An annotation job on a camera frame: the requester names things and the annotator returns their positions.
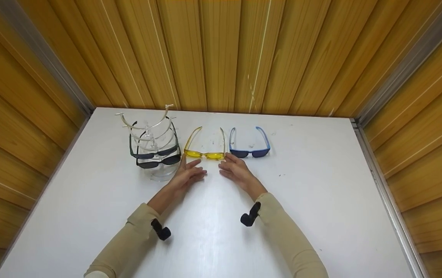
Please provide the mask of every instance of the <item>white table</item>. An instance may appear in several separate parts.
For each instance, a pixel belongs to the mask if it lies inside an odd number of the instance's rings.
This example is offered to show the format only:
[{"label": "white table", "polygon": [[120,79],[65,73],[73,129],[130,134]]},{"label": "white table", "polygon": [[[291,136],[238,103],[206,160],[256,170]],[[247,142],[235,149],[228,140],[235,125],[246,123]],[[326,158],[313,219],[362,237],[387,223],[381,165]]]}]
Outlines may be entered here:
[{"label": "white table", "polygon": [[[163,111],[98,108],[38,201],[0,268],[0,278],[82,277],[126,218],[165,182],[151,181],[129,155],[129,120],[161,118]],[[237,128],[237,148],[272,149],[246,162],[302,229],[334,277],[412,277],[397,236],[348,119],[170,111],[182,146],[203,125],[192,149],[221,147],[219,127]],[[196,184],[165,225],[142,264],[132,258],[127,277],[285,277],[288,269],[268,242],[260,220],[240,216],[253,205],[216,161],[204,160]]]}]

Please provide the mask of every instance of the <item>sunglasses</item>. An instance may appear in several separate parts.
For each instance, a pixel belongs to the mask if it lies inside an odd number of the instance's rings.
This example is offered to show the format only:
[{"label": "sunglasses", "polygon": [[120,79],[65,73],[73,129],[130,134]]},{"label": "sunglasses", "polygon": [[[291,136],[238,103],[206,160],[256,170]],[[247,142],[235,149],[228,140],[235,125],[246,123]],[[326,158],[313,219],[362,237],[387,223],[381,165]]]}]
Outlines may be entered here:
[{"label": "sunglasses", "polygon": [[222,153],[201,153],[195,150],[189,150],[192,136],[195,132],[201,130],[202,127],[198,127],[193,130],[192,134],[190,135],[189,139],[187,140],[187,144],[185,144],[185,155],[190,156],[193,158],[200,158],[202,156],[205,156],[207,159],[223,159],[224,158],[224,152],[226,151],[226,141],[224,140],[224,131],[222,128],[219,128],[221,130],[221,134],[223,135],[223,152]]},{"label": "sunglasses", "polygon": [[138,146],[137,146],[137,153],[133,153],[133,150],[132,150],[132,136],[129,134],[129,146],[130,146],[130,155],[131,156],[133,156],[133,157],[135,157],[136,159],[152,159],[152,158],[154,158],[154,156],[156,156],[156,155],[159,155],[159,156],[165,156],[165,155],[169,155],[169,154],[171,154],[171,153],[174,153],[176,150],[177,150],[177,148],[180,148],[180,146],[179,146],[179,143],[178,143],[178,136],[177,136],[177,131],[176,131],[176,129],[175,129],[175,125],[173,124],[173,121],[171,122],[171,125],[172,125],[172,127],[173,128],[169,128],[170,130],[172,130],[173,131],[173,134],[174,134],[174,136],[175,136],[175,139],[176,139],[176,143],[177,144],[175,144],[174,146],[172,146],[171,148],[167,148],[167,149],[164,149],[164,150],[160,150],[160,151],[158,151],[157,153],[138,153]]},{"label": "sunglasses", "polygon": [[148,161],[148,162],[139,162],[138,159],[135,161],[135,164],[139,167],[141,167],[142,169],[152,169],[152,168],[156,168],[159,166],[159,164],[164,164],[164,165],[173,165],[176,164],[178,162],[180,162],[180,160],[182,159],[182,152],[180,151],[180,149],[178,148],[178,152],[175,155],[172,156],[168,156],[167,158],[161,160],[161,161]]},{"label": "sunglasses", "polygon": [[265,144],[267,145],[267,148],[265,149],[259,149],[259,150],[238,150],[238,149],[232,149],[231,148],[231,144],[233,143],[233,141],[231,140],[231,138],[233,137],[233,133],[235,133],[235,128],[231,129],[231,132],[229,133],[229,151],[231,154],[233,154],[234,156],[238,157],[238,158],[244,158],[247,157],[249,155],[249,153],[252,153],[253,157],[263,157],[265,155],[267,155],[267,153],[269,153],[269,150],[271,150],[271,146],[269,145],[269,139],[267,139],[267,135],[265,134],[264,130],[260,127],[255,127],[257,130],[259,130],[260,132],[262,132],[262,134],[264,135],[264,140],[265,140]]}]

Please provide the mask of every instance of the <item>black sunglasses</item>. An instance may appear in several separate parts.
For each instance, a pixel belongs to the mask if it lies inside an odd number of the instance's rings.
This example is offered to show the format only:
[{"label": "black sunglasses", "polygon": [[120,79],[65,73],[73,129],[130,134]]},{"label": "black sunglasses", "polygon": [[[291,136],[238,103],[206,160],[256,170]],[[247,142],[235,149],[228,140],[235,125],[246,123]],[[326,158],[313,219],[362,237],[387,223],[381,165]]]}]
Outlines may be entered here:
[{"label": "black sunglasses", "polygon": [[141,167],[142,169],[156,168],[159,166],[160,163],[162,163],[164,165],[173,165],[173,164],[180,162],[180,160],[182,159],[182,153],[179,148],[178,148],[178,152],[179,152],[178,154],[169,156],[161,161],[139,162],[138,159],[136,159],[135,164],[137,166]]},{"label": "black sunglasses", "polygon": [[165,155],[169,155],[170,153],[174,153],[177,150],[177,148],[179,148],[179,143],[178,143],[178,136],[177,136],[177,131],[175,129],[175,125],[173,124],[173,122],[171,122],[171,125],[172,125],[173,128],[170,128],[170,129],[173,131],[173,134],[175,135],[175,140],[176,140],[177,144],[175,144],[171,148],[160,150],[157,153],[138,153],[138,146],[137,146],[137,153],[133,153],[133,150],[132,150],[132,136],[131,136],[131,134],[129,134],[130,155],[135,157],[136,159],[152,159],[152,158],[154,158],[155,155],[165,156]]},{"label": "black sunglasses", "polygon": [[[132,136],[129,134],[129,147],[130,147],[130,155],[135,157],[135,164],[139,167],[141,167],[142,169],[152,169],[152,168],[156,168],[159,166],[159,164],[165,164],[165,165],[173,165],[176,164],[178,162],[180,162],[180,160],[182,159],[182,151],[180,150],[180,145],[178,142],[178,135],[177,135],[177,130],[175,129],[175,125],[173,124],[173,122],[171,122],[171,125],[173,128],[170,128],[171,130],[173,130],[173,135],[175,136],[175,140],[176,140],[176,145],[165,149],[165,150],[161,150],[158,151],[157,153],[138,153],[138,146],[137,146],[137,153],[133,153],[133,149],[132,149]],[[165,155],[169,155],[170,153],[175,152],[178,149],[177,154],[166,157],[165,159],[161,160],[161,161],[148,161],[148,162],[139,162],[138,160],[143,160],[143,159],[152,159],[154,158],[155,155],[160,155],[160,156],[165,156]]]}]

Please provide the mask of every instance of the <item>hand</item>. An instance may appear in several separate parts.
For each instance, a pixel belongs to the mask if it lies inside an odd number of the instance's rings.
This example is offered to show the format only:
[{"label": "hand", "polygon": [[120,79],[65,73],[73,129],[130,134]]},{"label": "hand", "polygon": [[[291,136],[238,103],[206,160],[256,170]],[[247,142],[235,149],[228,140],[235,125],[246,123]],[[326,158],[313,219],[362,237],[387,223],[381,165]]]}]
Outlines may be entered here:
[{"label": "hand", "polygon": [[253,201],[267,192],[264,185],[250,172],[245,162],[231,153],[224,154],[224,161],[221,161],[219,168],[221,176],[232,180],[247,192]]},{"label": "hand", "polygon": [[186,162],[185,154],[182,155],[180,166],[177,172],[165,187],[170,187],[175,192],[175,197],[185,193],[191,185],[200,181],[207,174],[206,170],[197,166],[202,160],[196,159],[191,162]]},{"label": "hand", "polygon": [[202,167],[195,167],[200,162],[201,160],[197,159],[187,163],[186,156],[183,154],[173,178],[152,197],[147,205],[161,215],[173,200],[183,195],[196,181],[200,181],[207,174]]}]

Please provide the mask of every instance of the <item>aluminum frame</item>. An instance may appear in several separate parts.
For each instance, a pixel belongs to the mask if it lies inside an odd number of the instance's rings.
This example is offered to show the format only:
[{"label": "aluminum frame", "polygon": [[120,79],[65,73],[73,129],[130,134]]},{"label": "aluminum frame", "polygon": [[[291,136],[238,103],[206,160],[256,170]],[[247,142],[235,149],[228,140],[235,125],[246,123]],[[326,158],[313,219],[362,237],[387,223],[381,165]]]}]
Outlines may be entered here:
[{"label": "aluminum frame", "polygon": [[355,119],[351,118],[351,125],[353,130],[355,130],[355,135],[358,139],[360,147],[362,148],[363,155],[370,169],[370,174],[374,179],[374,182],[377,187],[377,191],[380,195],[380,199],[384,204],[384,208],[387,211],[387,215],[389,220],[394,227],[394,232],[398,238],[399,244],[403,250],[406,260],[408,261],[408,266],[410,267],[410,271],[412,276],[415,278],[430,278],[429,273],[423,264],[422,258],[415,247],[415,243],[408,231],[408,227],[403,220],[403,216],[401,215],[401,211],[396,205],[396,201],[394,200],[394,196],[389,190],[389,185],[380,170],[376,157],[374,155],[373,150],[365,136],[363,128],[355,122]]}]

